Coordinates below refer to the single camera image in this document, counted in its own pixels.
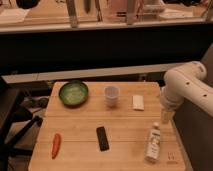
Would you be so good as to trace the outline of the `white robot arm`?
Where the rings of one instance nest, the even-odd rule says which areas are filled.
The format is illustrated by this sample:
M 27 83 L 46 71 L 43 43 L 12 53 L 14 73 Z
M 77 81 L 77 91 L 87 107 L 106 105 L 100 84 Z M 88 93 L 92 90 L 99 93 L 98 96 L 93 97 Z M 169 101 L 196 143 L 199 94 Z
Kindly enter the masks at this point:
M 203 80 L 205 66 L 192 61 L 169 69 L 164 75 L 165 86 L 160 92 L 161 122 L 167 124 L 175 111 L 187 99 L 213 117 L 213 88 Z

